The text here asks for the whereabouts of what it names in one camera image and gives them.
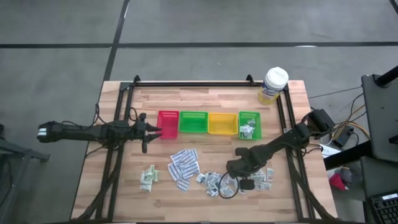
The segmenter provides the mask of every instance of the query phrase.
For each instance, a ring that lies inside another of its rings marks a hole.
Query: wooden tabletop
[[[99,99],[100,116],[112,121],[120,82],[104,82]],[[303,81],[289,81],[290,95],[296,122],[310,111]],[[262,140],[239,140],[238,136],[179,133],[175,140],[156,139],[148,145],[148,153],[141,152],[141,142],[125,145],[114,222],[276,222],[297,221],[292,188],[284,150],[274,154],[266,167],[274,169],[270,190],[247,191],[232,199],[209,197],[206,187],[191,178],[191,185],[183,193],[176,187],[168,170],[170,155],[185,148],[195,147],[200,170],[224,174],[226,161],[237,159],[236,147],[266,144],[282,134],[276,103],[262,105],[256,98],[259,87],[142,87],[134,88],[132,106],[138,113],[147,113],[147,121],[157,123],[159,110],[261,113]],[[289,116],[285,107],[285,117]],[[90,143],[88,151],[100,145]],[[83,166],[72,218],[79,216],[98,193],[101,184],[106,150],[92,153]],[[329,213],[336,216],[325,165],[320,151],[304,158],[310,188]],[[140,190],[142,170],[154,164],[159,170],[159,182],[154,182],[152,192]],[[109,198],[104,210],[108,211]],[[304,199],[303,210],[306,213]]]

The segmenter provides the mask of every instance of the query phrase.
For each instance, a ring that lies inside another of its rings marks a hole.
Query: red basket
[[[178,119],[180,117],[179,111],[159,111],[157,116],[157,127],[163,130],[157,131],[163,135],[161,139],[176,139],[178,135]]]

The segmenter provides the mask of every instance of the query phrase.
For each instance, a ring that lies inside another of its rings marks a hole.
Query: plastic bin
[[[178,111],[159,111],[157,116],[157,127],[163,128],[156,133],[162,133],[161,139],[175,139],[178,135],[178,118],[180,112]]]
[[[209,113],[210,134],[237,134],[238,115],[232,113]]]
[[[254,119],[256,124],[254,125],[255,129],[251,139],[244,138],[241,135],[241,131],[239,129],[239,138],[246,139],[246,140],[260,140],[262,139],[261,136],[261,117],[259,112],[252,112],[252,111],[240,111],[239,112],[239,127],[244,126],[248,123],[249,120]]]
[[[181,111],[179,130],[183,133],[207,133],[207,120],[207,112]]]

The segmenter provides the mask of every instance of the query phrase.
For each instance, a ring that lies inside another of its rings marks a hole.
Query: gray floor
[[[0,0],[0,44],[112,42],[122,4]],[[121,42],[398,41],[397,22],[390,3],[380,0],[131,0]],[[68,219],[86,143],[39,144],[37,125],[92,122],[109,51],[0,49],[0,123],[7,139],[52,155],[47,164],[31,163],[13,223]],[[398,47],[119,49],[110,79],[261,79],[280,66],[291,79],[305,80],[313,107],[340,122],[361,90],[317,96],[360,86],[361,75],[384,73],[397,58]],[[365,117],[358,123],[367,126]],[[341,218],[363,219],[353,215],[361,204],[333,193]]]

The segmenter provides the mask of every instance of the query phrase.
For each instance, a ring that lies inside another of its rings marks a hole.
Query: disinfecting wipes container
[[[279,67],[270,69],[264,77],[261,89],[257,95],[261,103],[269,104],[279,96],[289,80],[289,75]]]

